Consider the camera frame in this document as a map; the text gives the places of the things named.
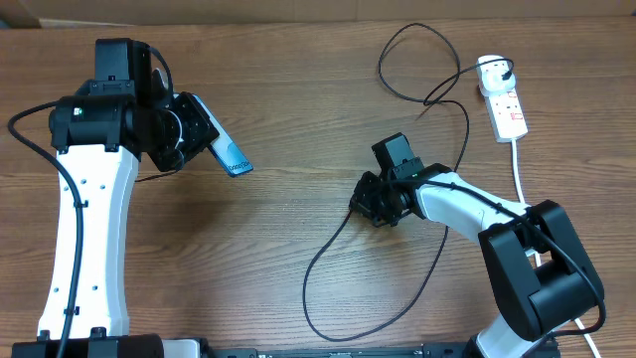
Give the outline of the blue Galaxy smartphone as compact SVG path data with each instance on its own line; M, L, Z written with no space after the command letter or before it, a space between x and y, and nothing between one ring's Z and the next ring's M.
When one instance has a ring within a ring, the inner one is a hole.
M252 164L217 121L212 112L197 95L194 95L194 98L206 112L213 127L219 133L219 136L211 142L208 148L228 175L230 177L238 177L252 171Z

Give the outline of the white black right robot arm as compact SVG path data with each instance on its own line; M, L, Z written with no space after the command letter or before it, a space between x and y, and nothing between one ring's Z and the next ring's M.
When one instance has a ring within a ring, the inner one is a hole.
M350 207L374 226L395 226L414 214L442 224L481 250L499 309L474 336L467 357L550 357L547 344L593 307L605 322L602 282L567 213L554 201L530 206L465 182L439 164L424 165L402 133L373 145L380 174L366 172Z

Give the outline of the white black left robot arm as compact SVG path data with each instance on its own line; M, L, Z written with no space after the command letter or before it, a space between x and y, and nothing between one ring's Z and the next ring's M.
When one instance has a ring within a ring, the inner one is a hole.
M71 96L46 104L51 146L44 158L60 175L60 214L48 300L33 342L16 357L197 357L196 340L133 335L124 292L126 222L139 162L160 176L203 150L222 162L234 145L201 100L173 89L168 69L153 71L156 49L131 39L100 39L95 74Z

